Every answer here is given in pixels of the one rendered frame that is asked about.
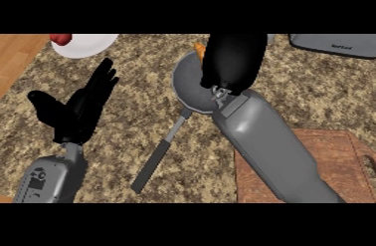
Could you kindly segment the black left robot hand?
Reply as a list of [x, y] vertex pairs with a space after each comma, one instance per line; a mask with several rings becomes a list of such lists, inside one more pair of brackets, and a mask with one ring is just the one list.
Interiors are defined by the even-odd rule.
[[119, 80], [112, 66], [113, 61], [106, 58], [85, 87], [73, 92], [65, 104], [42, 91], [28, 93], [38, 120], [54, 129], [54, 143], [72, 142], [82, 145], [90, 140]]

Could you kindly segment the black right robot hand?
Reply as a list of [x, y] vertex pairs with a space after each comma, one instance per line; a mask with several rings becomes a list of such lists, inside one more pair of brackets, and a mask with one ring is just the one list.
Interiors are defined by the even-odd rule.
[[211, 34], [202, 57], [200, 86], [237, 96], [252, 85], [267, 46], [265, 34]]

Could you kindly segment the orange croissant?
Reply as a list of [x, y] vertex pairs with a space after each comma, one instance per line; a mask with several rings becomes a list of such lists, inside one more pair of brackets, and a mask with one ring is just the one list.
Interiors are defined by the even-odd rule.
[[203, 53], [205, 53], [205, 45], [202, 43], [193, 43], [193, 48], [196, 51], [197, 58], [202, 61]]

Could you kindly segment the grey frying pan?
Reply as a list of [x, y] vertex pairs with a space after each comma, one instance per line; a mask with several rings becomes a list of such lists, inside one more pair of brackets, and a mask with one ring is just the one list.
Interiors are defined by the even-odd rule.
[[153, 154], [132, 182], [131, 190], [135, 193], [141, 193], [144, 189], [144, 186], [154, 173], [160, 160], [163, 159], [166, 151], [171, 147], [174, 136], [191, 113], [209, 115], [216, 109], [216, 104], [211, 99], [211, 90], [203, 88], [199, 84], [200, 77], [200, 60], [197, 58], [196, 52], [190, 52], [177, 62], [171, 77], [172, 89], [178, 101], [184, 105], [184, 108], [181, 110], [178, 121], [174, 124], [168, 136], [160, 140], [156, 150], [153, 151]]

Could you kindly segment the brown wooden cutting board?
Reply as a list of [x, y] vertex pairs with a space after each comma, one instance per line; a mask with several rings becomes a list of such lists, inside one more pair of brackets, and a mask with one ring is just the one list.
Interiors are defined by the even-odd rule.
[[[317, 160], [318, 173], [348, 203], [376, 203], [362, 158], [376, 164], [376, 151], [346, 130], [296, 128], [293, 130]], [[236, 201], [280, 203], [239, 153], [234, 154]]]

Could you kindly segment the white plate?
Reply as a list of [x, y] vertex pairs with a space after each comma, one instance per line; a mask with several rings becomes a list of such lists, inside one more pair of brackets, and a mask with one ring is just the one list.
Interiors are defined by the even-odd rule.
[[70, 59], [82, 59], [101, 53], [118, 39], [118, 34], [73, 34], [65, 46], [51, 43], [59, 55]]

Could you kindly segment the red fruit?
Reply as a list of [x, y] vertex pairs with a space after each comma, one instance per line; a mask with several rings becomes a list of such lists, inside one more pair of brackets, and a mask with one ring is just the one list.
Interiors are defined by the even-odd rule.
[[65, 46], [72, 41], [70, 34], [51, 34], [50, 41], [56, 43], [59, 46]]

